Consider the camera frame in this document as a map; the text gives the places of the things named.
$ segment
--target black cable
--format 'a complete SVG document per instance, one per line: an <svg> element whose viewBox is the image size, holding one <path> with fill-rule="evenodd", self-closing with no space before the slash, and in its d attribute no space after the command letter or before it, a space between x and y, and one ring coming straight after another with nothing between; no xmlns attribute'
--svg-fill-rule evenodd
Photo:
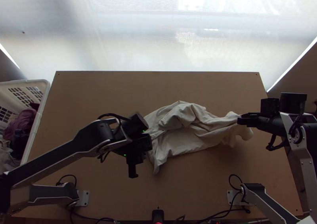
<svg viewBox="0 0 317 224"><path fill-rule="evenodd" d="M240 194L240 192L237 192L237 193L234 195L234 197L233 197L233 199L232 199L232 201L231 201L230 208L229 208L228 210L224 210L224 211L218 212L218 213L216 213L216 214L214 214L214 215L212 215L212 216L209 216L209 217L207 217L207 218L205 218L205 219L199 220L199 221L197 222L197 224L200 224L200 223L202 223L202 222L204 222L204 221L207 221L207 220L210 220L210 219L213 219L213 218L223 218L223 217L226 217L230 212L233 212L233 211L245 211L246 213L249 213L250 210L245 209L245 208L232 209L233 201L234 201L235 198L238 196L238 194Z"/></svg>
<svg viewBox="0 0 317 224"><path fill-rule="evenodd" d="M74 175L64 175L64 176L62 176L62 177L58 180L58 182L56 183L56 186L63 185L64 183L61 183L61 180L62 180L63 178L65 178L65 177L68 177L68 176L72 176L72 177L75 179L74 186L75 186L75 188L76 188L77 178L76 178L76 176L74 176Z"/></svg>
<svg viewBox="0 0 317 224"><path fill-rule="evenodd" d="M175 221L173 222L173 224L176 224L178 221L183 221L185 219L185 215L180 216L178 218L175 219Z"/></svg>
<svg viewBox="0 0 317 224"><path fill-rule="evenodd" d="M115 117L115 118L117 118L117 119L121 119L121 120L124 120L124 121L129 121L129 120L130 120L129 118L120 116L120 115L118 115L118 114L113 114L113 113L102 114L102 115L100 115L97 119L102 119L103 117L109 117L109 116L112 116L112 117Z"/></svg>
<svg viewBox="0 0 317 224"><path fill-rule="evenodd" d="M233 189L238 190L238 192L237 192L237 193L234 195L234 197L232 198L232 201L231 201L231 204L230 204L230 208L229 208L228 210L224 210L224 211L218 212L218 213L216 213L216 214L214 214L214 215L212 215L212 216L209 216L209 217L207 217L207 218L205 218L205 219L199 220L199 221L197 222L197 224L200 224L200 223L202 223L202 222L204 222L204 221L207 221L207 220L210 220L210 219L213 219L213 218L223 218L223 217L226 217L227 215L229 215L230 212L233 212L233 211L245 211L245 212L248 213L248 214L251 213L251 211L250 211L249 209L246 209L244 206L242 206L242 208L240 208L240 209L232 209L233 201L234 201L235 198L238 196L238 194L241 193L241 190L240 190L240 189L234 187L234 186L231 184L231 178L232 178L232 177L237 177L237 178L240 180L240 182L243 183L242 180L241 180L241 178L240 178L239 176L237 176L237 175L235 175L235 174L229 175L229 184L230 184L230 186L231 186Z"/></svg>
<svg viewBox="0 0 317 224"><path fill-rule="evenodd" d="M102 153L102 154L100 154L100 155L97 157L97 159L100 159L100 163L103 163L103 162L106 160L106 158L107 158L107 156L109 155L109 153L110 153L110 151L108 151L106 154L105 154L105 153Z"/></svg>
<svg viewBox="0 0 317 224"><path fill-rule="evenodd" d="M287 151L286 156L288 156L288 155L289 155L290 150L291 150L291 148L289 148L289 150Z"/></svg>
<svg viewBox="0 0 317 224"><path fill-rule="evenodd" d="M112 219L112 218L107 218L107 217L103 217L103 218L100 218L97 222L96 222L96 224L98 224L99 222L113 222L113 223L116 223L116 221L114 220L114 219Z"/></svg>
<svg viewBox="0 0 317 224"><path fill-rule="evenodd" d="M113 223L117 222L115 219L112 219L112 218L109 218L109 217L103 217L103 218L99 218L98 219L98 218L92 218L92 217L88 217L88 216L82 216L82 215L74 212L74 208L72 208L71 211L70 211L70 218L71 218L72 215L75 215L75 216L78 216L78 217L81 217L81 218L87 219L87 220L95 220L95 221L97 221L96 223L101 222L101 221L113 222Z"/></svg>
<svg viewBox="0 0 317 224"><path fill-rule="evenodd" d="M102 114L102 115L100 115L97 119L102 119L103 117L109 117L109 116L115 117L115 118L117 118L117 119L119 120L119 125L118 125L118 127L116 128L115 135L120 131L120 128L121 128L121 120L124 120L124 121L130 120L129 118L126 118L126 117L123 117L123 116L120 116L120 115L114 114L114 113Z"/></svg>
<svg viewBox="0 0 317 224"><path fill-rule="evenodd" d="M241 178L240 178L239 176L235 175L235 174L229 175L229 184L230 184L231 188L233 188L234 190L240 191L240 189L236 188L235 186L233 186L233 185L231 184L231 177L233 177L233 176L234 176L234 177L237 177L237 178L239 179L240 183L242 184Z"/></svg>

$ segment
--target wooden tabletop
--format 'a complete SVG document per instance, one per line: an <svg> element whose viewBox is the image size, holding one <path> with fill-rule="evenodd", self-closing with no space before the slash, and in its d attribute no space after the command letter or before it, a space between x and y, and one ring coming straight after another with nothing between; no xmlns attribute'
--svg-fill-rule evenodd
<svg viewBox="0 0 317 224"><path fill-rule="evenodd" d="M255 72L56 72L29 160L71 140L77 131L100 114L143 116L178 100L197 103L217 116L260 111L266 98L261 77ZM55 185L66 174L77 177L77 188L89 190L89 204L77 212L116 220L150 220L153 209L165 211L166 220L186 214L188 220L206 218L229 208L228 176L243 182L262 183L267 193L292 214L302 209L284 149L265 149L271 135L253 129L254 137L237 137L234 148L219 145L169 158L153 175L147 160L137 165L138 178L128 178L124 157L110 153L101 164L82 158L38 184ZM260 218L232 212L228 218ZM28 207L16 216L69 218L57 205Z"/></svg>

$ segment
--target white plastic basket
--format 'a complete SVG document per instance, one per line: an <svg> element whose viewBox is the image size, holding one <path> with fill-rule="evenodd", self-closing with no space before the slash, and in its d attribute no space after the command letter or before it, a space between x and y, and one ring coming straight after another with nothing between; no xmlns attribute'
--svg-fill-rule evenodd
<svg viewBox="0 0 317 224"><path fill-rule="evenodd" d="M11 114L19 114L23 109L29 108L30 103L40 104L30 137L24 150L21 164L27 162L31 147L41 121L45 102L50 90L47 80L15 80L0 82L0 134L8 125Z"/></svg>

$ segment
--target white fabric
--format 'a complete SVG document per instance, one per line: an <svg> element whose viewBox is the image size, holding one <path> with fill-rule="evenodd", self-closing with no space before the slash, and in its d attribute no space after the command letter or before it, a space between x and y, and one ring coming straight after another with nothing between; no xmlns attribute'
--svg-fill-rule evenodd
<svg viewBox="0 0 317 224"><path fill-rule="evenodd" d="M11 171L20 165L21 160L13 158L10 153L13 152L9 147L0 147L0 174Z"/></svg>
<svg viewBox="0 0 317 224"><path fill-rule="evenodd" d="M249 140L250 128L237 124L238 114L229 112L219 118L198 104L178 101L162 107L147 116L147 133L152 138L153 149L148 152L154 164L154 174L167 157L196 152L220 143L234 147L235 136Z"/></svg>

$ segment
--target pink clothing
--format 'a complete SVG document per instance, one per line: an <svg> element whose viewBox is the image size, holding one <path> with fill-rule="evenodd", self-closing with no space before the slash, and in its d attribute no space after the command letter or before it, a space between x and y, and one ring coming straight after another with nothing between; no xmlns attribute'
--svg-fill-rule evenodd
<svg viewBox="0 0 317 224"><path fill-rule="evenodd" d="M12 120L7 126L7 128L4 130L3 138L5 140L12 140L12 138L14 137L14 131L16 129L31 129L35 116L36 110L32 108L22 110L18 117Z"/></svg>

